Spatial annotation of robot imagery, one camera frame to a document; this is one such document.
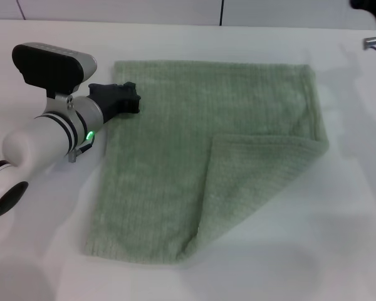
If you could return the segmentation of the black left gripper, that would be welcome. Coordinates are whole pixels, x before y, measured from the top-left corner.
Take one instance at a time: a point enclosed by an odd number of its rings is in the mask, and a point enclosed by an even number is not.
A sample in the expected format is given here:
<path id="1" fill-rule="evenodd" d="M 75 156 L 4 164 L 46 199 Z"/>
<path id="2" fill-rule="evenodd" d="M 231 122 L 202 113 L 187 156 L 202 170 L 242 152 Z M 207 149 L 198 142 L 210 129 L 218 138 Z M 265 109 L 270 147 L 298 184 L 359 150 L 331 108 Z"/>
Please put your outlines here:
<path id="1" fill-rule="evenodd" d="M 137 95 L 136 84 L 126 82 L 123 85 L 101 85 L 91 83 L 88 86 L 89 96 L 100 108 L 103 122 L 118 114 L 138 114 L 140 112 L 141 96 Z"/>

